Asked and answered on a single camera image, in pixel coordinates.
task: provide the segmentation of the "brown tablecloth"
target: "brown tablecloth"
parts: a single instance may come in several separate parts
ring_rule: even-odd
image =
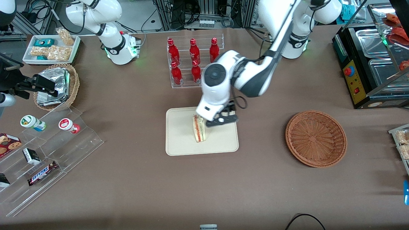
[[[237,152],[178,157],[165,153],[166,111],[196,106],[201,91],[171,88],[166,38],[215,31],[148,34],[141,57],[124,66],[106,57],[97,37],[82,37],[74,106],[106,142],[18,216],[2,214],[1,229],[192,230],[216,223],[220,230],[270,230],[284,229],[300,212],[327,229],[408,229],[407,175],[387,131],[409,123],[409,113],[353,109],[331,44],[338,28],[315,27],[304,54],[283,59],[268,91],[237,112]],[[258,57],[259,38],[244,29],[223,33],[226,50]],[[43,69],[26,65],[22,72]],[[307,167],[285,144],[288,120],[310,109],[345,129],[348,150],[333,167]],[[0,119],[1,131],[20,133],[22,116],[45,113],[32,98],[18,98]],[[292,226],[319,228],[310,217]]]

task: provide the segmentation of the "red glass bottle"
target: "red glass bottle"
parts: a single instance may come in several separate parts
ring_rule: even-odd
[[[196,39],[190,39],[190,57],[193,61],[198,61],[198,65],[200,65],[200,51],[199,47],[196,45]]]
[[[199,67],[198,61],[194,60],[192,62],[192,65],[193,65],[193,67],[192,67],[193,81],[196,84],[200,84],[200,78],[201,78],[202,70]]]
[[[183,78],[182,78],[182,72],[180,71],[178,64],[175,61],[172,61],[172,77],[173,77],[173,82],[176,85],[182,85],[183,84]]]
[[[217,38],[211,39],[211,47],[210,47],[210,63],[213,63],[214,60],[219,56],[220,48],[217,45]]]
[[[180,65],[179,50],[176,47],[173,39],[171,38],[168,39],[168,45],[169,45],[169,54],[171,55],[171,60],[176,62],[176,64],[179,66]]]

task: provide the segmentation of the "snickers wrapper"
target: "snickers wrapper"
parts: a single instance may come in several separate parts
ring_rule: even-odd
[[[45,176],[47,176],[51,171],[54,169],[58,168],[58,165],[53,161],[49,165],[47,165],[44,169],[39,171],[37,174],[35,174],[31,179],[28,179],[28,185],[32,186],[33,184],[37,183],[39,180],[43,179]]]

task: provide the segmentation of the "foil-wrapped food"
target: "foil-wrapped food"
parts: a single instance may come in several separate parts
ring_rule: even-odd
[[[57,97],[53,97],[45,92],[38,92],[37,103],[40,106],[51,106],[61,104],[68,100],[70,96],[70,73],[65,68],[53,68],[44,70],[39,75],[53,81]]]

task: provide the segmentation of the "stainless steel tray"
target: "stainless steel tray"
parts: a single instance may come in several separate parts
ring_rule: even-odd
[[[385,44],[377,29],[363,29],[356,31],[364,55],[369,58],[389,57]]]
[[[378,86],[396,73],[395,66],[390,58],[371,59],[368,65]],[[409,90],[409,81],[407,79],[395,80],[382,91],[393,92],[402,90]]]

